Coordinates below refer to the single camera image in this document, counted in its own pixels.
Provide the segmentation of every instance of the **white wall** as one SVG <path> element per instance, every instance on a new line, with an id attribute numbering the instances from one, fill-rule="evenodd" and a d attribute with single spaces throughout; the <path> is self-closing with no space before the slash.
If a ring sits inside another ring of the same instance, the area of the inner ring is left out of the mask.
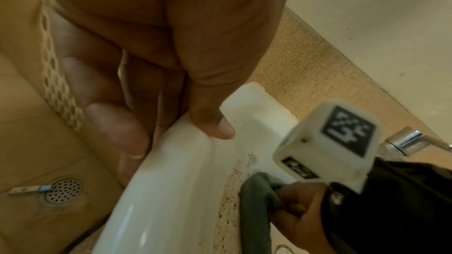
<path id="1" fill-rule="evenodd" d="M 288 0 L 287 6 L 452 143 L 452 0 Z"/>

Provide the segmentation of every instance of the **black sleeve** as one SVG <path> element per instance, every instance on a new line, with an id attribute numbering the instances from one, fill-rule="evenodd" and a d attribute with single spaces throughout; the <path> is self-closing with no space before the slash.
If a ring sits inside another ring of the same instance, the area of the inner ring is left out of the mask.
<path id="1" fill-rule="evenodd" d="M 452 253 L 452 173 L 377 158 L 360 195 L 332 183 L 325 234 L 339 254 Z"/>

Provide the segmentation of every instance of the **hand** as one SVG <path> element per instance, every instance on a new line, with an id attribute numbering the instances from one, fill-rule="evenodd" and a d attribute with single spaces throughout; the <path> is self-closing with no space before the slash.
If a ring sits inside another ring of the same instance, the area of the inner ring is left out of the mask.
<path id="1" fill-rule="evenodd" d="M 219 107 L 267 50 L 284 3 L 56 0 L 51 32 L 86 118 L 128 157 L 143 158 L 156 129 L 162 134 L 186 111 L 208 135 L 234 136 Z M 139 164 L 122 166 L 131 174 Z"/>
<path id="2" fill-rule="evenodd" d="M 310 254 L 335 254 L 322 228 L 324 184 L 294 183 L 276 194 L 287 210 L 269 213 L 270 222 L 296 247 Z"/>

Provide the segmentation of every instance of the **floor drain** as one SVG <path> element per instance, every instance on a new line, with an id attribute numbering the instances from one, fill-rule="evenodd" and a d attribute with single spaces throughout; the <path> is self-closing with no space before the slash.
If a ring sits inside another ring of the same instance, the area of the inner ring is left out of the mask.
<path id="1" fill-rule="evenodd" d="M 75 199 L 81 194 L 83 183 L 77 179 L 65 179 L 52 185 L 46 192 L 45 199 L 48 203 L 60 205 Z"/>

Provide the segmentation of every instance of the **beige wall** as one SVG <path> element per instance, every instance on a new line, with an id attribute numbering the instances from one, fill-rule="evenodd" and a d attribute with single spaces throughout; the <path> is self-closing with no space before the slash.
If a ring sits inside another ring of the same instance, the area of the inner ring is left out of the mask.
<path id="1" fill-rule="evenodd" d="M 40 0 L 0 0 L 0 53 L 43 94 L 40 63 Z"/>
<path id="2" fill-rule="evenodd" d="M 452 0 L 288 0 L 287 5 L 452 142 Z"/>

